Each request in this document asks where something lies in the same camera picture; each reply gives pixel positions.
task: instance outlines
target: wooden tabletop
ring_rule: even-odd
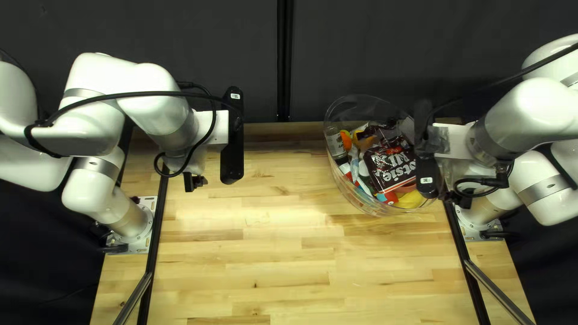
[[[186,193],[182,178],[169,181],[149,324],[477,323],[440,202],[385,218],[361,213],[334,184],[320,123],[248,124],[245,137],[242,180],[221,184],[210,152],[208,185]],[[157,195],[157,150],[135,133],[128,195]],[[498,260],[486,267],[527,308],[505,243],[488,252],[477,244],[474,258]],[[146,258],[106,256],[91,324],[112,323]]]

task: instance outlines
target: clear plastic bowl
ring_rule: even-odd
[[[403,121],[409,118],[413,121],[411,116],[406,112],[383,99],[369,95],[348,95],[337,99],[331,104],[325,114],[323,126],[324,130],[326,130],[330,125],[336,126],[339,130],[353,130],[369,121],[383,121],[392,118],[395,118],[398,121]],[[413,143],[413,129],[405,131],[406,132],[403,132],[403,135],[407,140]],[[347,200],[351,202],[351,204],[364,213],[372,216],[384,217],[416,211],[435,201],[435,199],[422,198],[418,207],[413,209],[405,209],[382,203],[374,196],[366,194],[362,190],[358,189],[357,186],[349,181],[339,169],[335,160],[331,157],[329,147],[326,147],[331,172],[337,187]]]

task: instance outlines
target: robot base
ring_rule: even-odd
[[[146,228],[140,236],[133,238],[123,238],[122,236],[115,233],[109,235],[106,239],[107,248],[115,248],[126,245],[127,249],[123,252],[108,252],[108,255],[148,254],[151,244],[151,235],[153,233],[153,218],[157,210],[157,196],[155,195],[138,198],[140,199],[140,204],[137,204],[137,206],[143,209],[147,215]]]
[[[502,224],[499,219],[494,219],[489,223],[478,226],[472,224],[462,217],[461,208],[458,205],[454,206],[455,215],[458,216],[458,224],[464,236],[465,242],[483,242],[483,241],[502,241],[503,238],[482,238],[480,236],[480,231],[491,230],[491,231],[502,231]]]

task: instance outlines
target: black vertical pole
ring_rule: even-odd
[[[464,237],[462,236],[462,231],[460,230],[460,225],[458,224],[458,217],[455,215],[454,207],[451,203],[444,202],[443,207],[446,210],[447,220],[450,223],[451,234],[454,237],[455,248],[458,250],[458,256],[460,257],[460,263],[462,264],[462,270],[464,271],[464,276],[466,278],[466,284],[470,291],[470,296],[472,297],[473,308],[476,311],[477,321],[480,325],[490,325],[490,318],[488,317],[488,311],[486,310],[486,304],[481,296],[480,286],[476,280],[466,269],[465,261],[468,261],[469,253]]]
[[[162,172],[170,172],[169,168],[165,164],[162,165]],[[149,256],[146,260],[146,269],[144,271],[145,273],[151,274],[151,281],[149,287],[144,291],[142,297],[140,298],[139,314],[138,318],[136,319],[137,325],[146,325],[149,321],[150,299],[153,295],[154,270],[157,266],[158,245],[161,238],[162,217],[165,213],[165,200],[168,186],[169,178],[162,176],[158,186],[157,211],[154,215],[153,233],[150,238]]]
[[[277,121],[290,120],[294,0],[277,0]]]

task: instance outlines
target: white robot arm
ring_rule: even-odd
[[[578,34],[548,43],[534,51],[523,68],[575,48],[576,43]],[[578,180],[578,50],[535,69],[524,79],[475,123],[434,123],[447,131],[450,149],[434,156],[450,189],[458,179],[492,177],[495,166],[514,161],[509,188],[474,197],[469,209],[460,210],[461,217],[474,227],[485,226],[522,204],[545,226],[578,216],[578,190],[571,184]],[[551,142],[559,168],[532,150]],[[475,190],[489,188],[467,184],[465,187]]]
[[[62,192],[63,204],[108,225],[121,242],[134,243],[150,232],[151,216],[116,186],[124,162],[124,153],[117,147],[124,115],[159,145],[171,171],[200,175],[206,147],[213,145],[227,147],[223,152],[226,159],[240,161],[240,166],[224,171],[228,165],[221,159],[221,180],[230,184],[243,176],[242,122],[230,119],[227,109],[198,112],[189,108],[184,97],[175,95],[116,98],[63,109],[87,98],[141,91],[180,89],[158,65],[136,64],[102,53],[81,54],[72,65],[51,125],[37,127],[32,83],[18,67],[0,62],[0,178],[34,190],[52,191],[61,184],[72,157],[77,157]],[[227,106],[233,100],[242,105],[240,90],[237,92],[231,94],[231,100],[216,99]],[[231,141],[236,147],[228,145]],[[187,161],[189,152],[192,158]]]

